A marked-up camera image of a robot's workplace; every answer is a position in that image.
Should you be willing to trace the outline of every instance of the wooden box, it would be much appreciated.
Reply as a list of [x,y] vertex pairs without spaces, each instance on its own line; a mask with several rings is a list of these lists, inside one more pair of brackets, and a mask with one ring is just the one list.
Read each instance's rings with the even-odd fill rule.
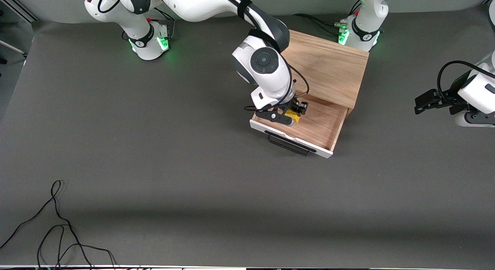
[[[284,148],[329,158],[345,118],[354,109],[368,53],[291,30],[290,46],[282,54],[308,80],[309,94],[299,99],[309,103],[306,114],[291,127],[253,115],[251,128],[269,134],[272,143]],[[301,94],[306,90],[304,81],[294,71],[292,77]]]

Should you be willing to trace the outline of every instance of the table surface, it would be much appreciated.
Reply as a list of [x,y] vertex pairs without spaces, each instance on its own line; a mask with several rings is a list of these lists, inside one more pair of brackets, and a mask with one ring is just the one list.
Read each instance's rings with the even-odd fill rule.
[[[116,24],[39,23],[1,126],[0,241],[63,179],[62,215],[120,264],[493,269],[494,130],[413,110],[443,64],[493,50],[486,14],[391,14],[330,159],[250,129],[253,87],[230,60],[249,30],[238,18],[179,21],[171,51],[151,62]],[[448,69],[444,87],[466,69]],[[36,263],[59,223],[49,207],[1,264]],[[57,243],[46,242],[48,263]]]

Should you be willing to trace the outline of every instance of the gray wall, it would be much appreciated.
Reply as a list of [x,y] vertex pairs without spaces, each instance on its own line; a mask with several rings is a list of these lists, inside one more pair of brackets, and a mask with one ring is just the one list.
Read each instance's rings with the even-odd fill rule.
[[[84,0],[20,0],[40,19],[65,23],[94,22]],[[252,0],[274,15],[346,13],[356,0]],[[432,12],[467,9],[483,0],[389,0],[391,12]]]

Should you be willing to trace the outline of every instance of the black drawer handle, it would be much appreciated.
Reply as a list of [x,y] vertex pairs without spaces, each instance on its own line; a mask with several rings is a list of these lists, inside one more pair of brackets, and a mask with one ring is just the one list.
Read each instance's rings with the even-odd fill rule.
[[[309,153],[311,153],[311,152],[316,152],[316,150],[315,150],[315,149],[311,149],[311,148],[308,148],[308,147],[307,147],[307,146],[305,146],[305,145],[302,145],[302,144],[299,144],[299,143],[297,143],[297,142],[293,142],[293,141],[291,141],[291,140],[288,140],[288,139],[284,138],[283,136],[279,136],[279,135],[277,135],[277,134],[274,134],[274,133],[272,133],[272,132],[268,132],[268,131],[265,131],[265,133],[267,133],[267,134],[268,134],[268,141],[269,141],[270,143],[273,143],[274,145],[280,146],[280,147],[282,147],[282,148],[284,148],[284,149],[287,149],[287,150],[289,150],[289,151],[291,151],[291,152],[294,152],[294,153],[296,153],[296,154],[299,154],[299,155],[301,155],[301,156],[307,156],[307,155],[309,155]],[[295,148],[292,148],[292,147],[289,147],[289,146],[287,146],[287,145],[283,145],[283,144],[281,144],[281,143],[279,143],[279,142],[276,142],[276,141],[272,140],[272,137],[275,137],[275,138],[277,138],[277,139],[279,139],[279,140],[281,140],[281,141],[284,141],[284,142],[286,142],[286,143],[289,143],[290,145],[293,145]]]

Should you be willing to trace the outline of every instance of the gray table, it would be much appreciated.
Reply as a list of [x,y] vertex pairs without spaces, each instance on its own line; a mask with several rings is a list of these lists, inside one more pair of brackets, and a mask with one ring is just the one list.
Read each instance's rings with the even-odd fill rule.
[[[178,22],[171,52],[152,62],[115,24],[35,28],[2,124],[0,241],[63,179],[62,214],[120,264],[495,268],[494,130],[456,127],[446,109],[413,112],[444,63],[494,49],[485,7],[391,14],[330,159],[250,129],[253,87],[230,63],[249,30],[238,18]],[[445,87],[465,71],[448,69]],[[1,264],[35,263],[59,222],[44,212]]]

